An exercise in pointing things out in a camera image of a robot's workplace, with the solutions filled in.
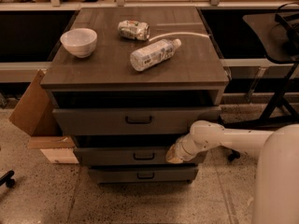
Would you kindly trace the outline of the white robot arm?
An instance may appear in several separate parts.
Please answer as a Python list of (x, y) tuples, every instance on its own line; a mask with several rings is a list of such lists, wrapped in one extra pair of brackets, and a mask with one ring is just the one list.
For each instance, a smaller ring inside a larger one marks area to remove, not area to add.
[(257, 131), (198, 120), (168, 149), (165, 159), (183, 163), (214, 147), (227, 147), (258, 160), (251, 224), (299, 224), (298, 124)]

